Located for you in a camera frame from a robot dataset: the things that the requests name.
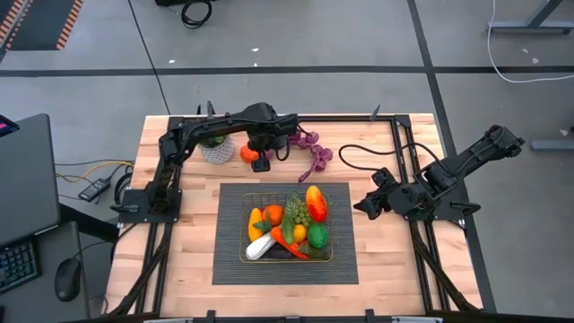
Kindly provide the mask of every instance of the computer mouse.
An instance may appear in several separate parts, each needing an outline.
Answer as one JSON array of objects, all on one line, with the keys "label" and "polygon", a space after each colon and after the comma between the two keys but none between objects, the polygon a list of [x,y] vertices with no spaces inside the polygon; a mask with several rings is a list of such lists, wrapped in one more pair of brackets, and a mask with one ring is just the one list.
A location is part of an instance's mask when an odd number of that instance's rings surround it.
[{"label": "computer mouse", "polygon": [[76,258],[68,258],[58,266],[54,280],[54,291],[60,301],[71,301],[80,293],[80,273],[82,263]]}]

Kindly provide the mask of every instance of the floor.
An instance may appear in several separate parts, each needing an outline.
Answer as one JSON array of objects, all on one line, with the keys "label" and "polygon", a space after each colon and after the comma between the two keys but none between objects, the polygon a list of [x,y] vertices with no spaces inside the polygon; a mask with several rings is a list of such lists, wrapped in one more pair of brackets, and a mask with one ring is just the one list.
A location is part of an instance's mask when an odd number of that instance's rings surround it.
[{"label": "floor", "polygon": [[[131,1],[165,102],[127,0],[86,0],[64,50],[10,51],[1,60],[2,114],[48,113],[57,162],[134,159],[146,115],[166,114],[166,103],[173,114],[190,114],[207,100],[218,112],[256,101],[281,112],[371,112],[379,104],[380,112],[431,112],[448,153],[463,151],[492,124],[528,143],[563,138],[561,130],[574,126],[574,80],[511,84],[482,68],[490,65],[491,1],[221,0],[195,31],[181,25],[181,6]],[[538,4],[499,0],[497,18],[524,19]],[[552,19],[572,16],[574,2],[564,2]],[[491,45],[498,65],[524,67],[515,71],[574,74],[574,36],[495,34]],[[429,73],[430,65],[444,68]],[[275,68],[285,66],[293,69]],[[365,66],[387,68],[369,73]],[[471,201],[483,206],[474,220],[498,312],[574,317],[573,183],[571,155],[528,147],[467,178]],[[71,196],[83,189],[58,186]],[[102,220],[115,217],[111,194],[97,205],[63,202]],[[86,252],[91,295],[104,292],[109,271],[109,247],[98,248]]]}]

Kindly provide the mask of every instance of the white plant pot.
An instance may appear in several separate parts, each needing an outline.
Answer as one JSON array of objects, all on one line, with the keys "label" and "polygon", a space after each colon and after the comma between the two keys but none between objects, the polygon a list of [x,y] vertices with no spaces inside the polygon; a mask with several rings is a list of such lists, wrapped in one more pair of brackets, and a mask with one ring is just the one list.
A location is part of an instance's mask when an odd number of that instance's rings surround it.
[{"label": "white plant pot", "polygon": [[235,153],[235,144],[233,143],[233,139],[231,139],[230,136],[227,136],[223,143],[217,147],[210,148],[199,145],[199,149],[208,162],[220,165],[233,157],[233,154]]}]

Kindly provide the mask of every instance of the grape bunch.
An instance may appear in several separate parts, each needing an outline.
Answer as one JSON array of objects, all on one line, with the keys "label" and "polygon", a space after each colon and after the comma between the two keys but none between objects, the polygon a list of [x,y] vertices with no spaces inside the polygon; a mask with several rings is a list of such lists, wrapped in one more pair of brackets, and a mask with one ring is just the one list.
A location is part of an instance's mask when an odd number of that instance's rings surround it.
[{"label": "grape bunch", "polygon": [[295,200],[295,205],[297,206],[297,213],[295,214],[295,224],[303,224],[305,228],[308,228],[311,223],[311,215],[309,215],[309,210],[305,205],[305,202],[300,201],[299,199]]}]

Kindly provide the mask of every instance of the white cable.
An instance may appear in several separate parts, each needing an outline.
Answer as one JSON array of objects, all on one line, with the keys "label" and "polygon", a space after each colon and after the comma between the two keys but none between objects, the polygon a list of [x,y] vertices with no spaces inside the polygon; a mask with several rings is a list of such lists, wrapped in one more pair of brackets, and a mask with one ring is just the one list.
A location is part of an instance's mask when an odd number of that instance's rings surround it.
[{"label": "white cable", "polygon": [[542,81],[560,81],[560,80],[566,80],[566,79],[574,78],[574,75],[568,75],[568,76],[563,76],[563,77],[540,78],[540,79],[534,79],[534,80],[517,81],[517,80],[510,80],[509,78],[502,75],[502,73],[499,71],[498,67],[496,67],[496,65],[494,64],[494,59],[492,59],[492,53],[491,53],[491,31],[492,31],[492,23],[494,22],[494,15],[495,14],[496,14],[496,0],[492,0],[492,18],[491,18],[491,23],[488,24],[488,38],[486,40],[486,46],[488,49],[488,57],[491,59],[492,67],[494,67],[494,70],[500,76],[500,78],[502,80],[504,80],[506,82],[510,82],[510,83],[534,83],[534,82],[542,82]]}]

